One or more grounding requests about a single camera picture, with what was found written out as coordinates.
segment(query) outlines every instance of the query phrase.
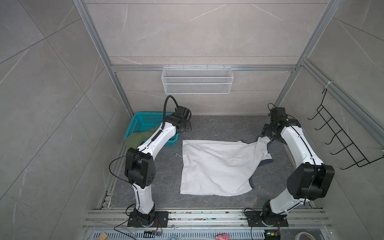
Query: white wire basket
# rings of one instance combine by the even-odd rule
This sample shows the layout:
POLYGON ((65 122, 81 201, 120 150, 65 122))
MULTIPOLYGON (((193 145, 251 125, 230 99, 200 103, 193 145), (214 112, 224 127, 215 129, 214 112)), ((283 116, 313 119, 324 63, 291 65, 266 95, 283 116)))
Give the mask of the white wire basket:
POLYGON ((166 94, 229 93, 230 67, 166 67, 161 75, 166 94))

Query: zip tie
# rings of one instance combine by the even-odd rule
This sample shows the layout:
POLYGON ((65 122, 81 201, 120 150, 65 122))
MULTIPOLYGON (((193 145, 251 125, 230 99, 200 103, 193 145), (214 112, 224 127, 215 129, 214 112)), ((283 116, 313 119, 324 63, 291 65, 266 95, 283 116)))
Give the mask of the zip tie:
POLYGON ((330 83, 336 83, 336 82, 328 81, 327 85, 325 85, 325 88, 327 88, 330 83))

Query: red wire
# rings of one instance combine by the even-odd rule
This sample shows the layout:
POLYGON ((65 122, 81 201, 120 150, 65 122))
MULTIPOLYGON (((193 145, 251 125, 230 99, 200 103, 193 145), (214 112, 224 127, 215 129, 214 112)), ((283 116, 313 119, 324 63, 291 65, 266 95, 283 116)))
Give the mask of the red wire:
POLYGON ((155 218, 155 219, 156 219, 156 231, 157 231, 158 230, 157 225, 159 224, 159 220, 157 218, 155 218))
POLYGON ((279 228, 277 229, 276 233, 278 233, 278 232, 279 232, 279 230, 280 230, 280 222, 278 222, 278 223, 279 223, 279 228))
POLYGON ((157 219, 157 223, 159 224, 159 227, 161 229, 161 233, 163 233, 163 228, 161 227, 161 224, 159 223, 159 220, 157 219))

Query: aluminum rail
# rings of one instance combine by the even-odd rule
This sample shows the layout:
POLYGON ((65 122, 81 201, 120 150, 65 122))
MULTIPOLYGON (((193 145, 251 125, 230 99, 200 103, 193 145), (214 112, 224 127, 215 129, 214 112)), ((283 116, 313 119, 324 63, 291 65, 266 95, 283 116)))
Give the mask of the aluminum rail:
POLYGON ((346 94, 337 83, 334 83, 326 76, 315 64, 309 59, 304 59, 302 62, 304 68, 327 90, 332 96, 345 108, 347 111, 369 132, 376 141, 384 147, 384 128, 377 123, 374 118, 364 109, 355 103, 348 94, 346 94))
POLYGON ((113 71, 162 71, 166 67, 230 67, 232 71, 295 71, 295 65, 112 65, 113 71))
MULTIPOLYGON (((170 212, 168 229, 250 229, 243 209, 158 209, 162 210, 170 212)), ((125 209, 91 210, 83 229, 110 230, 128 218, 125 209)), ((323 209, 295 209, 287 214, 287 221, 289 226, 282 228, 332 228, 323 209)), ((276 227, 260 226, 253 229, 276 229, 276 227)))
POLYGON ((119 79, 117 78, 115 72, 111 68, 111 62, 109 61, 107 52, 105 51, 105 48, 103 46, 103 43, 101 42, 100 36, 96 31, 96 28, 93 24, 92 18, 88 12, 86 4, 84 3, 84 0, 73 0, 73 2, 81 16, 81 19, 84 22, 86 29, 88 30, 88 33, 96 47, 97 52, 100 55, 101 60, 105 65, 105 69, 107 70, 109 76, 112 79, 112 82, 121 98, 122 103, 124 104, 125 109, 127 110, 129 116, 132 118, 133 117, 132 108, 129 105, 127 96, 125 95, 124 89, 121 86, 119 79))
POLYGON ((342 1, 343 0, 330 0, 329 1, 327 7, 324 10, 323 15, 321 16, 321 18, 319 20, 319 23, 317 24, 315 30, 313 31, 311 37, 308 40, 307 45, 305 46, 303 52, 300 55, 299 60, 296 63, 296 71, 292 72, 289 75, 289 77, 288 77, 287 81, 285 82, 282 90, 280 91, 280 94, 275 101, 276 106, 280 106, 280 104, 283 102, 286 94, 288 93, 293 82, 295 81, 297 74, 299 74, 300 69, 303 67, 301 62, 303 61, 304 58, 308 58, 308 56, 311 54, 316 43, 320 39, 325 28, 327 28, 329 22, 331 21, 333 15, 336 13, 337 8, 339 7, 339 5, 341 4, 342 1))

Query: vent grille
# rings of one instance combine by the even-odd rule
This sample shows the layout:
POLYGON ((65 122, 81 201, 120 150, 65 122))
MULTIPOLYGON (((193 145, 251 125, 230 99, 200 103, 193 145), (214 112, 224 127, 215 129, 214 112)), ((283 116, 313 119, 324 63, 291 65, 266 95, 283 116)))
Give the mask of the vent grille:
MULTIPOLYGON (((119 233, 117 231, 108 230, 108 231, 102 231, 97 230, 93 234, 92 240, 98 240, 98 237, 105 232, 108 235, 108 239, 113 240, 125 240, 125 239, 131 239, 129 236, 126 236, 122 233, 119 233)), ((198 240, 198 239, 212 239, 214 240, 217 235, 219 234, 228 234, 231 239, 238 239, 238 240, 248 240, 252 239, 250 230, 249 229, 228 229, 228 230, 164 230, 162 236, 151 236, 149 234, 144 234, 144 230, 137 230, 136 234, 133 235, 129 233, 130 236, 135 237, 137 240, 148 240, 149 238, 152 239, 158 239, 158 240, 168 240, 172 237, 175 237, 176 240, 198 240)), ((254 229, 252 230, 252 237, 253 239, 265 239, 264 237, 264 230, 254 229)))

